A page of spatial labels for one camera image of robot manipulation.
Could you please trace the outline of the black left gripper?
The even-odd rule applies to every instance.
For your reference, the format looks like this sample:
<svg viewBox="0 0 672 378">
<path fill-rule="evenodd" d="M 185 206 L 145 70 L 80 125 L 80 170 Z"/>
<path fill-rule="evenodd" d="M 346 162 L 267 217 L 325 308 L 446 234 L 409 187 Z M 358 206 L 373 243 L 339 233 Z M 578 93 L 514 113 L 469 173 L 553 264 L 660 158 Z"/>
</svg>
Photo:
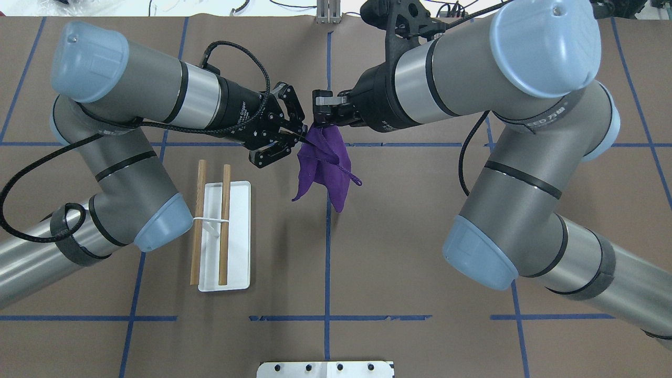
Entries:
<svg viewBox="0 0 672 378">
<path fill-rule="evenodd" d="M 293 86 L 278 82 L 270 91 L 255 92 L 219 77 L 220 105 L 212 134 L 249 149 L 249 161 L 261 169 L 290 155 L 307 134 L 305 114 Z"/>
</svg>

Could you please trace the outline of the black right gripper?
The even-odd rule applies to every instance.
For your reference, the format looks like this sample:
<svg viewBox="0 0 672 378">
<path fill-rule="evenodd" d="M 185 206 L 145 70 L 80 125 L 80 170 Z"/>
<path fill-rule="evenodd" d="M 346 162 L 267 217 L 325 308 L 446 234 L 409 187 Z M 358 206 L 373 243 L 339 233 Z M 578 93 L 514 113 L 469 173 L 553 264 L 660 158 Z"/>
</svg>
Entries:
<svg viewBox="0 0 672 378">
<path fill-rule="evenodd" d="M 334 96 L 333 91 L 312 91 L 313 128 L 328 126 L 368 127 L 377 132 L 393 132 L 418 126 L 401 105 L 389 77 L 388 65 L 369 68 L 355 87 Z"/>
</svg>

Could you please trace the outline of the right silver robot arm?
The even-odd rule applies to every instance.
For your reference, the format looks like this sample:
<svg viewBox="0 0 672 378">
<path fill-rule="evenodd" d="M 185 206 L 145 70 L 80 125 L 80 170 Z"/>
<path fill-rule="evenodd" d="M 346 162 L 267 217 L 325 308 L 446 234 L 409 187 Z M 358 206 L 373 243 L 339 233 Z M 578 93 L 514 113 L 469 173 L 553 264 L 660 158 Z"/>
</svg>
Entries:
<svg viewBox="0 0 672 378">
<path fill-rule="evenodd" d="M 670 349 L 670 273 L 558 215 L 580 163 L 615 142 L 620 115 L 595 79 L 602 39 L 588 1 L 508 1 L 444 23 L 419 1 L 367 1 L 385 62 L 353 89 L 314 99 L 327 123 L 393 132 L 491 112 L 504 130 L 443 246 L 481 285 L 533 278 Z"/>
</svg>

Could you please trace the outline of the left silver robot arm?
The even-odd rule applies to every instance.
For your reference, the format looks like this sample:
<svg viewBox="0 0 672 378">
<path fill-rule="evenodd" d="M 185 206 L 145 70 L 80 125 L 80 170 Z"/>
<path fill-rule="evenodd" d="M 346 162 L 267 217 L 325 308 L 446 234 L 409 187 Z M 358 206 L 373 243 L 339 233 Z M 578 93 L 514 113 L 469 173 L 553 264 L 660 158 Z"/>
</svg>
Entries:
<svg viewBox="0 0 672 378">
<path fill-rule="evenodd" d="M 2 307 L 10 306 L 134 244 L 143 252 L 165 246 L 192 228 L 194 218 L 142 127 L 208 135 L 239 143 L 250 162 L 265 167 L 290 154 L 307 126 L 287 83 L 262 91 L 220 75 L 208 60 L 225 45 L 214 41 L 198 65 L 86 22 L 63 28 L 52 62 L 58 94 L 50 114 L 61 149 L 31 170 L 77 151 L 101 191 L 82 203 L 60 205 L 27 232 L 2 215 Z"/>
</svg>

